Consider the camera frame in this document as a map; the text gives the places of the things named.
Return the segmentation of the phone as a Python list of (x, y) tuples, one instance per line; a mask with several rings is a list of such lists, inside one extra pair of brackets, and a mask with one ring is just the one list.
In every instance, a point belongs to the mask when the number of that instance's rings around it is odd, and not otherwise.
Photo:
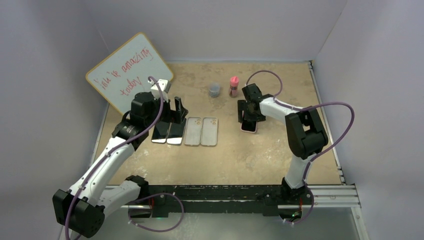
[(159, 121), (156, 123), (151, 136), (151, 142), (157, 144), (164, 144), (167, 141), (170, 123)]
[(166, 143), (169, 145), (181, 145), (185, 132), (187, 120), (184, 119), (182, 123), (171, 123), (167, 134)]
[(257, 132), (257, 122), (245, 120), (245, 113), (241, 115), (240, 129), (242, 132), (255, 134)]

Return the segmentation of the white phone case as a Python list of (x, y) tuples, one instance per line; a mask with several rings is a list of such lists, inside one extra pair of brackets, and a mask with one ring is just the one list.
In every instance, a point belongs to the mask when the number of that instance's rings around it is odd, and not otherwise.
[(188, 117), (186, 120), (184, 145), (198, 146), (201, 141), (202, 134), (202, 118), (201, 117)]

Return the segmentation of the beige phone case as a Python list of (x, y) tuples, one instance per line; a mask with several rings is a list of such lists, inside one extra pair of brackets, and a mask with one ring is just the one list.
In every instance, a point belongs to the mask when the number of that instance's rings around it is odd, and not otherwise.
[(218, 143), (218, 127), (217, 117), (204, 117), (202, 119), (200, 144), (206, 147), (214, 147)]

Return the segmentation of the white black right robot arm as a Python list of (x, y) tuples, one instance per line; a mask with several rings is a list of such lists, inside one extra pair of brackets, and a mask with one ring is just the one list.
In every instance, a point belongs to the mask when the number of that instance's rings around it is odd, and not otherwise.
[(300, 198), (299, 189), (305, 186), (309, 174), (308, 163), (322, 152), (329, 139), (316, 109), (307, 110), (281, 102), (271, 94), (262, 94), (256, 84), (242, 88), (244, 100), (237, 101), (238, 122), (241, 130), (254, 133), (257, 123), (267, 117), (286, 127), (287, 142), (292, 152), (289, 170), (282, 180), (280, 196), (288, 204)]

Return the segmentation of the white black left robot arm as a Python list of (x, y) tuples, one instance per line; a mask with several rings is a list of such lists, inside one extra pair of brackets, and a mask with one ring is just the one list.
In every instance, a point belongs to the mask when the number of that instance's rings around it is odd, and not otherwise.
[(138, 149), (148, 137), (149, 130), (158, 122), (181, 124), (188, 114), (180, 97), (174, 98), (175, 109), (165, 94), (155, 96), (151, 92), (135, 95), (131, 108), (115, 127), (106, 148), (87, 172), (68, 190), (57, 190), (52, 201), (56, 220), (64, 226), (65, 238), (70, 231), (79, 237), (93, 237), (103, 225), (106, 217), (121, 206), (135, 202), (146, 202), (151, 207), (155, 200), (165, 203), (167, 197), (181, 200), (167, 192), (151, 193), (149, 183), (141, 176), (131, 175), (115, 190), (104, 192), (120, 166)]

